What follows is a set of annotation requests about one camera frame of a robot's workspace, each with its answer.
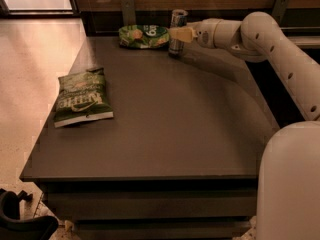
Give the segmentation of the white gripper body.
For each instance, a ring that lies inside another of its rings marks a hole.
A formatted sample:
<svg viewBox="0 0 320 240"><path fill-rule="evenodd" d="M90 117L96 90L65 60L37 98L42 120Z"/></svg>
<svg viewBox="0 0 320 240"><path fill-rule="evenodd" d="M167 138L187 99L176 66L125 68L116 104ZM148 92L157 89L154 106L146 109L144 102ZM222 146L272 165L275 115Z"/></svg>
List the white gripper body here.
<svg viewBox="0 0 320 240"><path fill-rule="evenodd" d="M193 24L193 28L197 34L197 42L201 47L215 48L214 37L219 23L220 19L210 18Z"/></svg>

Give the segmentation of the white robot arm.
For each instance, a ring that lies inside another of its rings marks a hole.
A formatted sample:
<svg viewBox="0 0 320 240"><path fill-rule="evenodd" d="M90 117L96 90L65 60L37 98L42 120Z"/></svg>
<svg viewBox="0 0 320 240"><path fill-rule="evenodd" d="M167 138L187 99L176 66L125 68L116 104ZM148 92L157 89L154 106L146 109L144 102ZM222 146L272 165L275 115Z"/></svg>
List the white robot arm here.
<svg viewBox="0 0 320 240"><path fill-rule="evenodd" d="M170 37L268 60L302 113L269 140L260 164L256 240L320 240L320 65L288 39L272 16L217 18L169 29Z"/></svg>

